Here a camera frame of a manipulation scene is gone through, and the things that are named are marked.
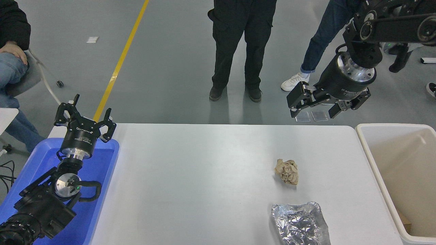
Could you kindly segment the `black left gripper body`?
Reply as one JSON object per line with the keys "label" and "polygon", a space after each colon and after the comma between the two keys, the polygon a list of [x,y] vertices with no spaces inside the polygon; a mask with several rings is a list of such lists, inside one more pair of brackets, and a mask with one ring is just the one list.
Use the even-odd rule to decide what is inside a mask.
{"label": "black left gripper body", "polygon": [[93,154],[97,138],[101,135],[95,124],[95,121],[89,119],[70,121],[60,151],[63,154],[69,154],[73,150],[79,149],[85,154]]}

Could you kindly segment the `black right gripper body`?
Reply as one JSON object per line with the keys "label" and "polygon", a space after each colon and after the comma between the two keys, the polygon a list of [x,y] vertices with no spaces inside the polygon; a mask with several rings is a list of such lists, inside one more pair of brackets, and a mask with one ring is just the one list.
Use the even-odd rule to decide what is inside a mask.
{"label": "black right gripper body", "polygon": [[355,99],[372,84],[372,68],[363,68],[351,58],[334,58],[321,74],[315,99],[329,95],[338,100]]}

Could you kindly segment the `person's left hand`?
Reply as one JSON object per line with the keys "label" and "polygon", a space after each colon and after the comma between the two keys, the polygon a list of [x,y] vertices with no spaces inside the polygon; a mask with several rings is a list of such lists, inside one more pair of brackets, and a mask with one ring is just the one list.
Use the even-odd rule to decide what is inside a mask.
{"label": "person's left hand", "polygon": [[13,54],[16,58],[19,58],[25,65],[28,65],[28,58],[25,52],[17,45],[17,42],[7,41],[5,45],[0,49],[0,52]]}

